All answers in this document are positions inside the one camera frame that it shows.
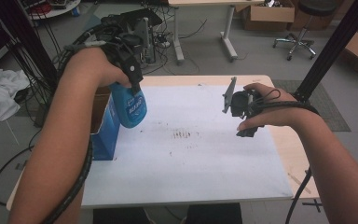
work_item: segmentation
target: floor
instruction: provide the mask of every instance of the floor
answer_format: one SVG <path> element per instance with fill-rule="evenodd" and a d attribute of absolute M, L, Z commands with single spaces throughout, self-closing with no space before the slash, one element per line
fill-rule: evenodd
<path fill-rule="evenodd" d="M 71 43 L 78 37 L 90 18 L 95 16 L 102 5 L 82 3 L 81 15 L 72 17 L 61 15 L 49 20 L 49 24 L 61 46 Z M 295 53 L 291 62 L 286 61 L 289 46 L 280 44 L 272 48 L 273 39 L 286 36 L 287 32 L 252 32 L 244 31 L 241 20 L 235 18 L 230 32 L 230 39 L 240 59 L 231 63 L 220 42 L 219 31 L 225 26 L 226 7 L 187 7 L 181 8 L 180 34 L 191 34 L 207 19 L 204 27 L 189 38 L 182 39 L 182 47 L 186 60 L 178 66 L 174 59 L 172 47 L 167 51 L 168 62 L 163 68 L 152 72 L 149 76 L 160 75 L 268 75 L 273 79 L 302 80 L 310 70 L 312 63 L 305 50 Z M 307 36 L 315 40 L 314 49 L 321 52 L 328 37 L 339 21 L 334 21 L 325 31 L 310 32 Z M 173 30 L 172 22 L 168 22 L 169 30 Z M 54 48 L 44 31 L 43 25 L 38 28 L 42 42 L 48 54 L 55 55 Z M 158 68 L 149 65 L 144 72 Z M 17 71 L 20 67 L 8 54 L 0 61 L 0 68 Z M 345 147 L 358 161 L 358 74 L 351 70 L 339 58 L 322 80 L 326 91 L 336 104 L 343 118 L 351 128 L 349 133 L 336 133 Z M 0 122 L 0 168 L 15 154 L 28 147 L 29 141 L 38 131 L 29 118 L 11 117 Z M 0 176 L 0 201 L 5 202 L 15 185 L 27 156 L 23 154 L 15 159 Z M 241 204 L 243 223 L 283 223 L 291 201 L 248 202 Z M 292 216 L 292 223 L 327 223 L 323 208 L 318 212 L 316 206 L 302 205 L 313 203 L 313 200 L 301 200 Z M 180 223 L 186 215 L 186 206 L 169 205 L 165 207 L 150 206 L 146 211 L 157 223 Z M 0 223 L 7 222 L 8 211 L 0 205 Z M 82 210 L 81 223 L 92 223 L 92 211 Z"/>

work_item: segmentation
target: desk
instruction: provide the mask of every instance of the desk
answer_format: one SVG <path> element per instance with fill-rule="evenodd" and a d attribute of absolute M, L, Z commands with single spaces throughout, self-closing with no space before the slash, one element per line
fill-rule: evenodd
<path fill-rule="evenodd" d="M 174 32 L 173 32 L 173 46 L 175 48 L 176 59 L 180 64 L 185 60 L 182 52 L 182 48 L 179 42 L 179 7 L 190 7 L 190 6 L 206 6 L 206 5 L 230 5 L 227 13 L 227 23 L 224 32 L 220 32 L 224 45 L 226 46 L 230 55 L 230 60 L 233 62 L 238 58 L 237 52 L 232 47 L 231 41 L 228 39 L 229 31 L 231 28 L 232 17 L 234 9 L 237 4 L 241 5 L 252 5 L 256 3 L 263 3 L 264 0 L 169 0 L 170 6 L 174 7 Z"/>
<path fill-rule="evenodd" d="M 231 77 L 229 76 L 145 77 L 144 81 L 142 82 L 142 86 L 144 90 L 146 90 L 146 88 L 151 86 L 179 88 L 179 87 L 186 87 L 191 85 L 200 86 L 201 88 L 203 87 L 208 88 L 211 86 L 225 86 L 226 89 L 230 82 L 230 78 Z M 252 82 L 260 82 L 272 86 L 271 80 L 267 76 L 237 76 L 237 85 L 239 85 L 240 87 Z M 238 125 L 241 122 L 241 120 L 238 118 L 232 118 L 229 114 L 225 115 L 222 112 L 220 112 L 223 109 L 223 97 L 221 97 L 221 99 L 219 98 L 218 104 L 219 104 L 218 107 L 220 108 L 219 114 L 225 116 L 227 120 L 233 120 L 234 123 L 230 125 L 232 125 L 235 128 L 236 126 L 234 125 Z M 142 129 L 137 130 L 135 128 L 132 130 L 124 130 L 124 131 L 140 132 L 141 130 Z M 188 133 L 181 132 L 181 131 L 186 131 L 181 129 L 178 129 L 177 131 L 178 134 L 185 133 L 185 135 L 183 135 L 184 138 L 186 138 L 186 136 L 189 137 L 191 133 L 191 132 Z M 136 172 L 134 172 L 134 169 L 137 169 L 139 167 L 137 168 L 135 167 L 137 164 L 131 166 L 130 163 L 134 161 L 141 161 L 142 158 L 140 157 L 148 156 L 145 153 L 149 153 L 149 152 L 155 153 L 155 157 L 162 158 L 164 161 L 166 161 L 167 158 L 170 159 L 170 157 L 174 158 L 174 157 L 181 157 L 184 155 L 191 156 L 192 153 L 198 153 L 196 149 L 192 149 L 192 147 L 194 148 L 197 147 L 196 145 L 191 145 L 191 144 L 187 145 L 188 148 L 185 148 L 185 150 L 187 150 L 187 153 L 181 153 L 180 151 L 177 151 L 175 150 L 174 147 L 172 147 L 172 144 L 180 144 L 180 143 L 172 142 L 171 145 L 168 146 L 170 147 L 170 149 L 168 151 L 162 152 L 165 153 L 165 155 L 163 155 L 161 154 L 161 152 L 153 151 L 153 148 L 147 148 L 147 146 L 138 146 L 139 150 L 138 152 L 135 153 L 133 153 L 133 151 L 131 152 L 131 150 L 127 148 L 120 150 L 119 147 L 125 147 L 125 145 L 123 145 L 122 143 L 118 143 L 117 151 L 115 152 L 115 158 L 113 161 L 95 161 L 91 165 L 89 177 L 86 181 L 86 187 L 85 187 L 85 193 L 84 193 L 82 205 L 85 208 L 97 208 L 97 207 L 136 206 L 136 205 L 151 205 L 151 204 L 243 202 L 248 200 L 261 201 L 261 200 L 277 200 L 277 199 L 290 198 L 292 197 L 293 192 L 296 192 L 296 190 L 298 189 L 299 186 L 298 181 L 302 181 L 305 175 L 304 170 L 306 170 L 309 166 L 307 163 L 305 153 L 303 151 L 301 143 L 298 140 L 298 137 L 296 136 L 296 133 L 294 133 L 290 128 L 266 127 L 264 129 L 259 129 L 255 137 L 261 136 L 261 134 L 266 134 L 266 132 L 270 132 L 273 137 L 273 141 L 271 140 L 271 142 L 275 142 L 275 146 L 278 150 L 278 154 L 279 157 L 281 158 L 282 167 L 284 170 L 283 170 L 282 178 L 278 177 L 277 179 L 277 181 L 282 182 L 281 188 L 275 188 L 276 187 L 275 185 L 278 185 L 275 183 L 267 187 L 266 186 L 260 187 L 261 189 L 263 189 L 262 194 L 265 195 L 264 197 L 260 196 L 260 194 L 254 194 L 254 192 L 247 192 L 247 190 L 254 187 L 255 183 L 257 182 L 256 180 L 262 179 L 263 176 L 264 177 L 267 176 L 268 178 L 275 178 L 275 177 L 269 176 L 269 173 L 259 173 L 259 175 L 263 175 L 263 176 L 262 177 L 249 176 L 251 179 L 253 178 L 254 181 L 243 184 L 241 182 L 242 180 L 240 180 L 241 176 L 253 175 L 253 174 L 247 174 L 246 172 L 248 172 L 249 170 L 241 171 L 241 173 L 238 174 L 239 171 L 238 169 L 240 169 L 240 167 L 235 167 L 235 166 L 232 167 L 229 165 L 230 163 L 237 162 L 237 159 L 235 159 L 235 157 L 228 157 L 229 158 L 228 166 L 220 167 L 219 169 L 227 169 L 228 172 L 226 172 L 226 174 L 233 173 L 234 175 L 238 175 L 237 176 L 237 178 L 239 179 L 238 183 L 234 183 L 234 185 L 237 186 L 230 186 L 228 184 L 228 181 L 232 181 L 232 178 L 230 176 L 219 175 L 218 173 L 216 173 L 216 175 L 218 175 L 219 178 L 217 178 L 217 181 L 213 183 L 213 188 L 209 188 L 209 186 L 211 185 L 209 186 L 205 185 L 202 186 L 203 191 L 189 190 L 187 186 L 191 186 L 192 182 L 190 181 L 195 180 L 194 176 L 191 177 L 193 179 L 187 178 L 187 176 L 183 176 L 175 172 L 174 169 L 170 171 L 165 170 L 165 168 L 164 169 L 162 168 L 163 166 L 160 166 L 161 167 L 160 170 L 154 169 L 152 173 L 148 173 L 148 172 L 143 173 L 146 175 L 132 176 L 136 174 Z M 233 132 L 229 133 L 228 135 L 234 136 L 235 133 L 236 133 L 235 130 L 233 130 Z M 249 141 L 252 141 L 252 139 L 244 139 L 244 138 L 239 138 L 237 136 L 235 136 L 235 139 L 241 140 L 244 144 L 248 144 Z M 167 142 L 164 142 L 162 140 L 160 141 L 160 139 L 154 139 L 154 141 L 158 142 L 160 145 L 167 144 Z M 249 150 L 251 149 L 241 148 L 240 150 L 226 150 L 226 151 L 223 150 L 220 152 L 218 156 L 223 158 L 225 154 L 238 153 L 238 157 L 247 157 L 249 156 Z M 257 153 L 258 149 L 251 150 L 251 151 L 253 153 Z M 154 159 L 150 157 L 150 159 L 144 160 L 143 161 L 144 168 L 149 169 L 148 166 L 154 166 L 154 167 L 157 166 L 156 164 L 154 164 L 154 162 L 160 162 L 160 161 Z M 191 158 L 187 158 L 186 162 L 194 162 L 194 161 L 192 161 Z M 173 164 L 178 167 L 177 170 L 183 170 L 180 167 L 182 164 L 175 163 L 175 162 Z M 216 169 L 216 167 L 213 167 L 213 164 L 210 164 L 209 167 L 208 164 L 203 163 L 203 165 L 204 165 L 203 171 L 206 172 L 208 172 L 208 170 Z M 174 178 L 174 180 L 171 182 L 164 182 L 166 178 Z M 203 175 L 197 175 L 197 178 L 203 179 L 204 177 Z M 211 177 L 208 178 L 207 176 L 205 176 L 205 181 L 210 181 L 210 180 Z M 284 182 L 287 180 L 289 180 L 290 187 L 288 187 L 289 188 L 288 191 L 285 191 L 286 187 Z M 116 186 L 118 185 L 126 186 L 126 184 L 129 184 L 127 185 L 128 189 L 116 188 Z M 237 191 L 238 185 L 241 185 L 242 192 Z M 14 192 L 15 190 L 13 190 L 9 202 L 7 202 L 7 208 L 10 208 L 11 206 Z M 306 190 L 303 192 L 301 197 L 318 198 L 317 190 L 315 188 L 313 180 L 309 182 Z"/>

